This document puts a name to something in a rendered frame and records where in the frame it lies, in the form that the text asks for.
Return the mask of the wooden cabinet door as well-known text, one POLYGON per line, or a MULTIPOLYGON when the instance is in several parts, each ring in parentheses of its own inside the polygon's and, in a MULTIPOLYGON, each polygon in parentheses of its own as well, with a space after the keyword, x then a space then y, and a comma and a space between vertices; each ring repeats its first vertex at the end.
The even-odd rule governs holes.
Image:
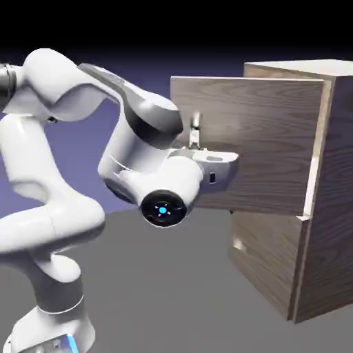
POLYGON ((231 244, 231 261, 285 320, 291 320, 309 217, 236 211, 231 219, 232 242, 240 239, 246 246, 246 252, 240 252, 231 244))
POLYGON ((184 126, 201 114, 201 146, 239 155, 228 190, 200 196, 197 206, 302 215, 322 90, 314 79, 172 77, 184 126))

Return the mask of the wooden cabinet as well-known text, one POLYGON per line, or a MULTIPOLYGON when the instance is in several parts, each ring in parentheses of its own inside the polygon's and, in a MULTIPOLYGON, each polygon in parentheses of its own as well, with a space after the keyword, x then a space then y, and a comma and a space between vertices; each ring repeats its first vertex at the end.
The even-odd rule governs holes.
POLYGON ((247 62, 247 77, 322 79, 308 216, 293 318, 301 323, 353 304, 353 61, 247 62))

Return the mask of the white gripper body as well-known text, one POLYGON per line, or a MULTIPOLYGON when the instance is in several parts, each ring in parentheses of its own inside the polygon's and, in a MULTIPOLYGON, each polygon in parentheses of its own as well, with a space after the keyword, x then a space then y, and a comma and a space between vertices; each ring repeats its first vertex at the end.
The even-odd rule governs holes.
POLYGON ((239 156, 234 152, 222 152, 211 150, 193 150, 192 159, 204 169, 207 168, 238 168, 239 156))

